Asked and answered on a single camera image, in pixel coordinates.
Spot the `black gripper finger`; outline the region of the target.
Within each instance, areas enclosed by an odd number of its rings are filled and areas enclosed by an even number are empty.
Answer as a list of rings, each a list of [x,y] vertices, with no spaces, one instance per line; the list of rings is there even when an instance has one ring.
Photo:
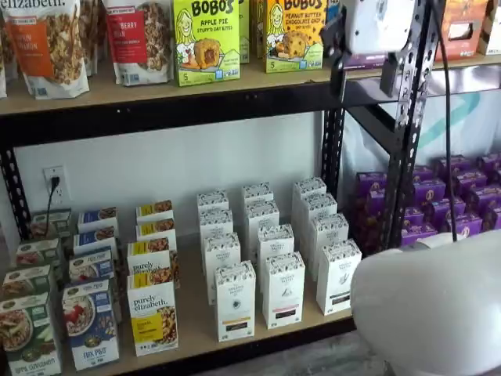
[[[389,54],[384,61],[380,76],[380,90],[386,96],[393,95],[395,78],[396,78],[396,55]]]
[[[338,14],[323,28],[323,42],[331,62],[330,88],[333,95],[344,93],[344,65],[348,58],[345,39],[347,11],[340,7]]]

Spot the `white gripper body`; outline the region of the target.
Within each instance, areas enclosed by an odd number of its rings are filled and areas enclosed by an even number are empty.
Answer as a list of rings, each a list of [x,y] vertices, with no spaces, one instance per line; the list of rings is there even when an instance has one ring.
[[[347,47],[353,54],[401,50],[413,19],[413,1],[347,1]]]

